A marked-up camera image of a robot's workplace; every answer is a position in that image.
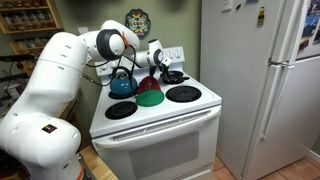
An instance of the white refrigerator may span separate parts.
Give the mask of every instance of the white refrigerator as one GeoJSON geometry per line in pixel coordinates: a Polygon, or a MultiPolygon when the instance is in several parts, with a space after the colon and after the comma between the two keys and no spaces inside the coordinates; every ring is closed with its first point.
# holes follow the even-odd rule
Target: white refrigerator
{"type": "Polygon", "coordinates": [[[217,155],[254,180],[320,132],[320,0],[202,0],[200,82],[222,97],[217,155]]]}

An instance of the white stove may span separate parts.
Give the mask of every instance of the white stove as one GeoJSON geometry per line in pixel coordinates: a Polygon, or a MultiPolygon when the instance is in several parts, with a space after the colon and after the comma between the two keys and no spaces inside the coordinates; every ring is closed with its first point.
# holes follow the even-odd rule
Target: white stove
{"type": "MultiPolygon", "coordinates": [[[[173,59],[173,63],[169,70],[183,72],[182,62],[185,61],[183,48],[166,48],[164,51],[167,56],[173,59]]],[[[121,65],[131,69],[132,63],[123,58],[121,60],[121,65]]],[[[112,65],[97,68],[97,73],[101,77],[102,84],[106,84],[110,81],[108,77],[112,72],[112,68],[110,68],[110,66],[112,65]]],[[[185,80],[180,84],[164,83],[162,79],[160,79],[160,73],[161,72],[157,70],[154,77],[158,79],[161,91],[164,93],[163,102],[151,107],[138,105],[137,110],[132,115],[122,119],[115,120],[107,118],[105,115],[106,110],[120,102],[135,102],[136,98],[129,97],[125,99],[112,99],[109,96],[111,91],[110,87],[104,86],[102,88],[90,128],[90,134],[93,139],[95,149],[102,160],[105,161],[105,163],[120,179],[132,179],[133,177],[136,179],[157,179],[159,177],[161,177],[161,179],[179,179],[180,177],[195,176],[194,174],[199,173],[199,177],[202,175],[209,176],[208,174],[211,174],[210,169],[212,167],[212,159],[215,153],[215,141],[221,108],[221,98],[184,72],[184,77],[189,77],[190,79],[185,80]],[[179,86],[189,86],[198,89],[201,92],[200,98],[192,102],[173,102],[166,98],[167,91],[179,86]],[[157,161],[153,157],[156,155],[154,154],[156,153],[156,150],[154,149],[156,147],[153,146],[159,146],[156,149],[167,149],[163,144],[161,145],[162,142],[170,144],[170,142],[174,141],[175,138],[180,137],[186,137],[186,139],[189,139],[185,142],[185,146],[188,146],[188,142],[193,142],[193,146],[197,147],[187,155],[190,157],[194,155],[193,158],[188,159],[187,157],[182,156],[180,163],[178,161],[168,160],[170,162],[166,162],[163,165],[156,165],[149,170],[146,169],[146,167],[151,167],[150,163],[152,162],[150,159],[157,161]],[[141,142],[131,143],[129,146],[130,142],[139,139],[141,142]],[[209,149],[199,147],[202,143],[206,143],[206,146],[209,146],[209,149]],[[149,160],[144,162],[145,164],[142,163],[141,160],[139,160],[139,163],[136,163],[137,159],[135,159],[135,157],[140,157],[140,155],[142,155],[142,151],[138,151],[142,148],[151,148],[144,149],[143,152],[153,152],[152,154],[154,154],[152,157],[150,155],[143,155],[143,157],[150,156],[147,158],[149,160]],[[122,165],[119,166],[119,161],[123,161],[123,163],[126,162],[126,164],[131,165],[126,167],[123,167],[122,165]]],[[[149,68],[136,68],[134,71],[134,77],[138,84],[147,76],[149,76],[149,68]]],[[[179,151],[181,150],[176,147],[171,151],[173,152],[168,153],[174,154],[176,151],[176,153],[180,154],[179,151]]]]}

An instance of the wooden cabinet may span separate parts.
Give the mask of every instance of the wooden cabinet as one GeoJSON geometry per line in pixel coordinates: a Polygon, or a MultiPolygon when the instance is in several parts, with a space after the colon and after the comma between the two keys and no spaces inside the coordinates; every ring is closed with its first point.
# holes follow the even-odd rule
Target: wooden cabinet
{"type": "Polygon", "coordinates": [[[4,34],[63,29],[53,0],[0,0],[0,28],[4,34]]]}

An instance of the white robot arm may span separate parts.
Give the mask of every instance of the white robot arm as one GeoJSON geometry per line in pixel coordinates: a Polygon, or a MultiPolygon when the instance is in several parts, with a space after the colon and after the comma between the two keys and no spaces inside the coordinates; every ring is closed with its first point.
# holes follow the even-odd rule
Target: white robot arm
{"type": "MultiPolygon", "coordinates": [[[[80,132],[55,118],[79,88],[85,64],[133,57],[138,37],[125,26],[106,21],[100,31],[75,36],[57,33],[41,53],[29,83],[0,122],[0,148],[22,162],[34,180],[81,179],[76,151],[80,132]]],[[[140,67],[169,66],[158,40],[136,54],[140,67]]]]}

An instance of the stove control panel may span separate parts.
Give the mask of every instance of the stove control panel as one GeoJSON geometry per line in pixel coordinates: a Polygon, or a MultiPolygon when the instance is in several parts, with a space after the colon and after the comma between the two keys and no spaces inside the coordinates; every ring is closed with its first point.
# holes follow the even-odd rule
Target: stove control panel
{"type": "MultiPolygon", "coordinates": [[[[182,63],[185,61],[185,57],[184,57],[184,52],[183,52],[183,47],[179,46],[179,47],[170,47],[170,48],[164,48],[164,55],[166,57],[171,58],[172,64],[173,63],[182,63]]],[[[96,66],[103,64],[104,62],[99,62],[99,63],[95,63],[96,66]]],[[[119,60],[116,61],[110,61],[107,64],[104,64],[102,66],[99,66],[96,68],[97,71],[97,75],[98,76],[105,76],[105,75],[109,75],[112,73],[112,70],[118,66],[119,60]]],[[[120,61],[120,66],[124,66],[128,69],[132,68],[132,64],[133,62],[131,62],[130,60],[128,60],[125,57],[122,57],[121,61],[120,61]]]]}

